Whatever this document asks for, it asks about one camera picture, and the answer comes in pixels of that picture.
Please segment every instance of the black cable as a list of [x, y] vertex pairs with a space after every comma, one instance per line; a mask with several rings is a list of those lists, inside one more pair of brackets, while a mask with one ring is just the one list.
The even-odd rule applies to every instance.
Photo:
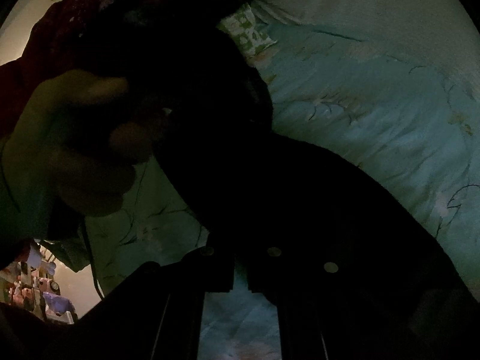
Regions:
[[85, 248], [87, 249], [88, 259], [90, 260], [90, 267], [92, 269], [92, 276], [93, 276], [93, 285], [95, 287], [95, 290], [97, 291], [98, 296], [100, 297], [100, 299], [103, 300], [104, 296], [102, 295], [102, 292], [100, 291], [100, 288], [98, 287], [97, 269], [95, 268], [95, 261], [93, 259], [92, 246], [90, 245], [90, 240], [88, 238], [87, 226], [86, 226], [86, 223], [85, 223], [85, 217], [83, 217], [83, 220], [80, 221], [80, 230], [82, 232], [82, 237], [83, 237], [83, 242], [85, 243]]

